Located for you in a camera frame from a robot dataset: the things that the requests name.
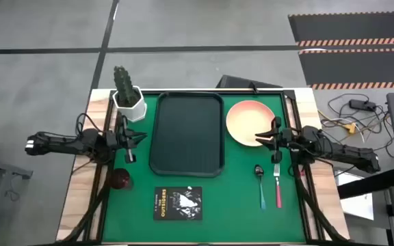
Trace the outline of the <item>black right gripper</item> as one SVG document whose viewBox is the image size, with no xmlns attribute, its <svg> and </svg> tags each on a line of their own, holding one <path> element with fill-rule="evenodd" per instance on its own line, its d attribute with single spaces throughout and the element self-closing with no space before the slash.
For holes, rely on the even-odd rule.
<svg viewBox="0 0 394 246">
<path fill-rule="evenodd" d="M 298 130 L 294 128 L 283 128 L 281 127 L 281 118 L 275 117 L 272 120 L 272 129 L 264 133 L 256 133 L 256 137 L 271 138 L 268 139 L 257 139 L 257 141 L 265 146 L 268 150 L 273 150 L 271 157 L 272 163 L 280 163 L 282 161 L 282 152 L 280 148 L 288 148 L 290 144 L 297 142 L 297 137 L 294 132 L 299 133 Z"/>
</svg>

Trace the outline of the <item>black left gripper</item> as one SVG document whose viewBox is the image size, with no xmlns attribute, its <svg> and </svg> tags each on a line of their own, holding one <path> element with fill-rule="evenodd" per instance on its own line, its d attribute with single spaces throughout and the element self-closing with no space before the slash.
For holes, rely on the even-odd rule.
<svg viewBox="0 0 394 246">
<path fill-rule="evenodd" d="M 127 163 L 134 163 L 136 162 L 136 157 L 133 153 L 133 149 L 135 149 L 146 136 L 147 133 L 129 130 L 127 128 L 127 118 L 118 114 L 114 130 L 106 132 L 106 142 L 112 152 L 119 149 L 125 149 L 126 154 L 124 160 Z"/>
</svg>

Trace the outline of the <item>orange cream round plate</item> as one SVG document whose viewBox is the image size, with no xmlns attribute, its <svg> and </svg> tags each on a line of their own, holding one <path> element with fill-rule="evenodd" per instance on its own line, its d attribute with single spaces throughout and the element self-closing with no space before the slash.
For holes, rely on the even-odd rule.
<svg viewBox="0 0 394 246">
<path fill-rule="evenodd" d="M 256 100 L 243 100 L 234 104 L 226 116 L 226 127 L 231 137 L 238 143 L 249 146 L 262 146 L 256 134 L 272 129 L 273 111 Z"/>
</svg>

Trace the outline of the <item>pink handled metal fork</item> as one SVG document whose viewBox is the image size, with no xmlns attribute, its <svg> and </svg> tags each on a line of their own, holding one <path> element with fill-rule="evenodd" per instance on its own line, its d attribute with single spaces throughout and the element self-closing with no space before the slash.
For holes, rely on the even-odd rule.
<svg viewBox="0 0 394 246">
<path fill-rule="evenodd" d="M 280 164 L 274 164 L 274 177 L 276 181 L 276 206 L 278 208 L 282 207 L 282 199 L 280 194 Z"/>
</svg>

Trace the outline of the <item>dark green plastic tray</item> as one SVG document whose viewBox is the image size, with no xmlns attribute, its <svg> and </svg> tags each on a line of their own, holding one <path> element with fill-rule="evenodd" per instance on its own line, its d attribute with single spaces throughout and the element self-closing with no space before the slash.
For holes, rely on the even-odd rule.
<svg viewBox="0 0 394 246">
<path fill-rule="evenodd" d="M 157 175 L 212 178 L 224 169 L 224 101 L 213 92 L 164 92 L 149 166 Z"/>
</svg>

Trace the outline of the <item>white hexagonal plant pot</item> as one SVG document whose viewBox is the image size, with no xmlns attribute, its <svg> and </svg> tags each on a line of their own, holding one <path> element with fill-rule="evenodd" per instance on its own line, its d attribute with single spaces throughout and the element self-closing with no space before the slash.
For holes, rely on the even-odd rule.
<svg viewBox="0 0 394 246">
<path fill-rule="evenodd" d="M 143 120 L 147 111 L 147 104 L 139 86 L 134 85 L 133 89 L 140 96 L 140 99 L 132 107 L 120 107 L 118 105 L 118 92 L 112 94 L 112 99 L 117 111 L 125 116 L 130 122 Z"/>
</svg>

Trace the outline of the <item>green cactus plant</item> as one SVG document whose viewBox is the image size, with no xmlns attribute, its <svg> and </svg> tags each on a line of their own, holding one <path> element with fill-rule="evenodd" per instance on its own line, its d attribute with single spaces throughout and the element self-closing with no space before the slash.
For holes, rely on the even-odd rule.
<svg viewBox="0 0 394 246">
<path fill-rule="evenodd" d="M 140 95 L 133 88 L 129 72 L 123 66 L 114 67 L 114 83 L 118 92 L 118 106 L 133 107 L 140 99 Z"/>
</svg>

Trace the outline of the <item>black angular floor panel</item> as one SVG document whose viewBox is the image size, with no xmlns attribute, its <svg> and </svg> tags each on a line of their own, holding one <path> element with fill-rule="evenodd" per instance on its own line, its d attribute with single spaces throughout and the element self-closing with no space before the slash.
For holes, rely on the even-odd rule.
<svg viewBox="0 0 394 246">
<path fill-rule="evenodd" d="M 230 75 L 222 75 L 216 88 L 282 88 L 282 86 L 260 81 L 245 79 L 241 77 L 234 77 Z"/>
</svg>

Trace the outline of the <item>black Outsiders book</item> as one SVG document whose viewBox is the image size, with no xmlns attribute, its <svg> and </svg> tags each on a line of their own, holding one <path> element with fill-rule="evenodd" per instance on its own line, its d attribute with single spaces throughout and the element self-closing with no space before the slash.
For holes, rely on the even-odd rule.
<svg viewBox="0 0 394 246">
<path fill-rule="evenodd" d="M 201 221 L 202 187 L 156 187 L 153 210 L 157 221 Z"/>
</svg>

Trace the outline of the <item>green table mat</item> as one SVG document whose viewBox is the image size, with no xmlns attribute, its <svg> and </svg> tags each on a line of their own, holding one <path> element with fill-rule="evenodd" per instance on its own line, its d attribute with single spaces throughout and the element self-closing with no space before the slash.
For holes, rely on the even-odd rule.
<svg viewBox="0 0 394 246">
<path fill-rule="evenodd" d="M 214 178 L 159 176 L 149 164 L 151 138 L 135 149 L 137 161 L 126 163 L 116 154 L 115 166 L 125 168 L 133 181 L 130 189 L 109 193 L 103 241 L 107 243 L 303 243 L 302 216 L 294 178 L 289 174 L 290 152 L 282 149 L 280 190 L 276 206 L 271 152 L 246 147 L 225 134 L 225 166 Z M 263 168 L 266 209 L 261 210 L 259 180 L 254 166 Z M 201 221 L 153 219 L 156 187 L 202 187 Z"/>
</svg>

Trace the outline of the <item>black power adapter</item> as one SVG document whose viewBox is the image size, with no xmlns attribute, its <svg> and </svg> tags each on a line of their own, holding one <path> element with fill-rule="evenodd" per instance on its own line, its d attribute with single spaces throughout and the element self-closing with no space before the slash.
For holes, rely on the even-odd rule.
<svg viewBox="0 0 394 246">
<path fill-rule="evenodd" d="M 349 107 L 351 109 L 374 112 L 376 110 L 377 105 L 369 100 L 363 101 L 363 100 L 351 99 L 349 101 Z"/>
</svg>

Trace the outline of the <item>black stand bar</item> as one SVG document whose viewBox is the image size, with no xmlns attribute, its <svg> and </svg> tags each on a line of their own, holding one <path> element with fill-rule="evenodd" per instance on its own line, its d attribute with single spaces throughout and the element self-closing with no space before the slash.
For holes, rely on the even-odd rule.
<svg viewBox="0 0 394 246">
<path fill-rule="evenodd" d="M 356 197 L 394 187 L 394 169 L 337 187 L 341 199 Z"/>
</svg>

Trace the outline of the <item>white floor sheet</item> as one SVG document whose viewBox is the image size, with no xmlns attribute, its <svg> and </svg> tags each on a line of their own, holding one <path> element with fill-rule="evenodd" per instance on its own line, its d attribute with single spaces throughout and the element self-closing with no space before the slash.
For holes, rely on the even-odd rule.
<svg viewBox="0 0 394 246">
<path fill-rule="evenodd" d="M 341 170 L 335 171 L 334 177 L 338 186 L 363 179 L 362 176 L 344 173 Z M 340 201 L 344 213 L 371 221 L 374 220 L 372 193 L 345 199 L 341 198 Z"/>
</svg>

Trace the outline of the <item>black orange-striped floor mat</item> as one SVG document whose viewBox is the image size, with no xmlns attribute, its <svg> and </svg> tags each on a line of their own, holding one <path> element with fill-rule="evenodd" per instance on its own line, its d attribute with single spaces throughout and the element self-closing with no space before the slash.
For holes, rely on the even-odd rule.
<svg viewBox="0 0 394 246">
<path fill-rule="evenodd" d="M 301 47 L 394 44 L 394 12 L 291 14 L 288 19 Z"/>
<path fill-rule="evenodd" d="M 314 90 L 394 88 L 394 49 L 305 50 L 299 58 Z"/>
</svg>

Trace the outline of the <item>blue handled metal spoon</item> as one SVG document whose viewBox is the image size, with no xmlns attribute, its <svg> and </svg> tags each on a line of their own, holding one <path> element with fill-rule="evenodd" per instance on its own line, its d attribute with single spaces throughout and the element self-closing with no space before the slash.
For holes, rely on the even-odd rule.
<svg viewBox="0 0 394 246">
<path fill-rule="evenodd" d="M 254 166 L 254 173 L 259 180 L 260 207 L 261 207 L 261 210 L 265 210 L 266 209 L 266 202 L 265 202 L 265 197 L 264 197 L 264 192 L 263 192 L 263 175 L 264 175 L 263 168 L 260 165 L 255 165 Z"/>
</svg>

